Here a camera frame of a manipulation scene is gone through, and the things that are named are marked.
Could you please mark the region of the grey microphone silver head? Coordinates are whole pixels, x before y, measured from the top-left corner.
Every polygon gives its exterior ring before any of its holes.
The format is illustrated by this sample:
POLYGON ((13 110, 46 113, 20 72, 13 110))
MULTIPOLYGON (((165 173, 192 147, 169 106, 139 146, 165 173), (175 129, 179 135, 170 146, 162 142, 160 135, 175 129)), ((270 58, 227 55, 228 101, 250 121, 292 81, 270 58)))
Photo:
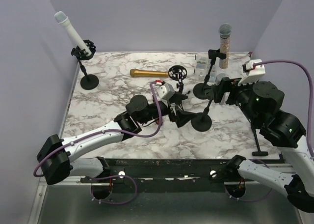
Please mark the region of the grey microphone silver head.
MULTIPOLYGON (((219 85, 220 82, 222 81, 222 79, 225 78, 225 77, 227 77, 227 75, 225 73, 218 74, 216 76, 216 78, 215 78, 215 84, 219 85)), ((226 96, 225 96, 225 93, 224 93, 223 96, 222 96, 222 100, 220 101, 219 105, 224 105, 225 101, 226 101, 226 96)))

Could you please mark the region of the black round-base clip stand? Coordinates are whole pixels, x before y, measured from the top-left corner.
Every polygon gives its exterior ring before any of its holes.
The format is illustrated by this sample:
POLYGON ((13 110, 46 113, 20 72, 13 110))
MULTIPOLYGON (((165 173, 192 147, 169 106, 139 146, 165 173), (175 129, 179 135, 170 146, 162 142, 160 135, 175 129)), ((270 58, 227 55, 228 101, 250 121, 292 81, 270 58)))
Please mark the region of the black round-base clip stand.
POLYGON ((193 88, 193 94, 196 98, 198 99, 206 99, 206 94, 205 94, 205 87, 208 86, 207 83, 209 82, 210 79, 210 73, 213 69, 213 66, 215 65, 216 59, 219 58, 220 60, 224 60, 226 58, 226 54, 221 53, 220 50, 208 50, 208 58, 206 61, 202 61, 199 59, 197 63, 199 64, 206 64, 206 69, 205 69, 205 77, 203 83, 198 83, 194 86, 193 88))

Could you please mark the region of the black tripod shock-mount stand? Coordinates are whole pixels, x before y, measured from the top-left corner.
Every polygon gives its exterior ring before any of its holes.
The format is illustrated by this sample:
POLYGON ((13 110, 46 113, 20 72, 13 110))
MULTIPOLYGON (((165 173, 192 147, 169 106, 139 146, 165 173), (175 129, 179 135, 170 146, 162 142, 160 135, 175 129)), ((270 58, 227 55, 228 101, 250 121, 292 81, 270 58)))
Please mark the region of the black tripod shock-mount stand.
POLYGON ((176 87, 182 93, 184 89, 183 80, 187 77, 187 70, 181 65, 174 65, 168 70, 168 76, 178 82, 176 87))

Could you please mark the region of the glitter microphone silver head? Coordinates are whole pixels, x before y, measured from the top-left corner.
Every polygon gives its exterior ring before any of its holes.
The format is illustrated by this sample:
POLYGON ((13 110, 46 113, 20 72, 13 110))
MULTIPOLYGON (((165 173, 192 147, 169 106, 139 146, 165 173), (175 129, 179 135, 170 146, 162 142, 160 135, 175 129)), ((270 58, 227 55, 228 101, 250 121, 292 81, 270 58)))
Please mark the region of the glitter microphone silver head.
POLYGON ((229 49, 230 49, 230 35, 232 32, 232 27, 230 24, 225 23, 219 27, 220 36, 220 53, 225 54, 225 58, 221 59, 219 62, 220 69, 227 69, 229 62, 229 49))

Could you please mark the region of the gold microphone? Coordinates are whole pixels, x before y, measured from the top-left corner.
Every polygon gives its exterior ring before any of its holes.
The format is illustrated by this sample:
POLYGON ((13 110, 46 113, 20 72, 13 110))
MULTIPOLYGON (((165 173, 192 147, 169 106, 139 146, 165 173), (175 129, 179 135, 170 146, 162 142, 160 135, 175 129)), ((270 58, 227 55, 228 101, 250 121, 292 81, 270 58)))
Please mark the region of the gold microphone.
POLYGON ((168 72, 163 71, 150 71, 150 70, 139 70, 139 69, 131 69, 130 70, 131 77, 159 77, 159 78, 167 78, 169 77, 168 72))

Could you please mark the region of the white microphone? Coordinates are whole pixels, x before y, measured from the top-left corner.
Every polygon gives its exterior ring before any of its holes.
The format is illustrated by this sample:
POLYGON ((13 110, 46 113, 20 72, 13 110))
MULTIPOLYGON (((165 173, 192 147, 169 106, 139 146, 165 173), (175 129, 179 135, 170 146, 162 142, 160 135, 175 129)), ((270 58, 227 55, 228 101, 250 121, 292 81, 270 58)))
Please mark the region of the white microphone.
POLYGON ((66 30, 69 38, 74 43, 75 47, 78 46, 81 50, 85 50, 84 52, 87 54, 87 56, 90 56, 92 54, 91 51, 72 26, 68 16, 64 12, 58 11, 55 13, 54 18, 58 22, 58 24, 66 30))

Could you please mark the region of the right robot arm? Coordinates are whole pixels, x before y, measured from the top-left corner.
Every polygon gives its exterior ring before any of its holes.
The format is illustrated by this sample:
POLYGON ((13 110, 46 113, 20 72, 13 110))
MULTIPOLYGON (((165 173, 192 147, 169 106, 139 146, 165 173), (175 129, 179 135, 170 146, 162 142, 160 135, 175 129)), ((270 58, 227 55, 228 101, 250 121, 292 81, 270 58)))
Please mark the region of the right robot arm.
POLYGON ((239 79, 223 78, 212 86, 215 103, 227 92, 228 105, 236 105, 253 127, 277 147, 292 165, 295 175, 271 170, 235 155, 225 166, 225 177, 236 181, 246 178, 257 181, 288 198, 299 210, 314 211, 314 158, 310 154, 306 130, 300 120, 280 109, 284 93, 271 82, 240 85, 239 79))

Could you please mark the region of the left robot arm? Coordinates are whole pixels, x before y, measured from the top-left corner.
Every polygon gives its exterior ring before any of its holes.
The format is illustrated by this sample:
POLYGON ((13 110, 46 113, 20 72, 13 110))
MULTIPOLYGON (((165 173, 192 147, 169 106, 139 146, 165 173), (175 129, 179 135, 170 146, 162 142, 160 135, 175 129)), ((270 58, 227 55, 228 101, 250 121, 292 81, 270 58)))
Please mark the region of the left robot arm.
POLYGON ((49 136, 38 152, 33 176, 44 177, 48 185, 54 185, 69 176, 88 176, 98 182, 108 179, 109 171, 100 157, 83 158, 83 155, 112 143, 132 137, 155 136, 168 116, 177 127, 182 127, 196 117, 196 113, 172 109, 153 95, 153 103, 143 95, 136 95, 126 105, 126 111, 113 121, 87 133, 61 139, 57 134, 49 136))

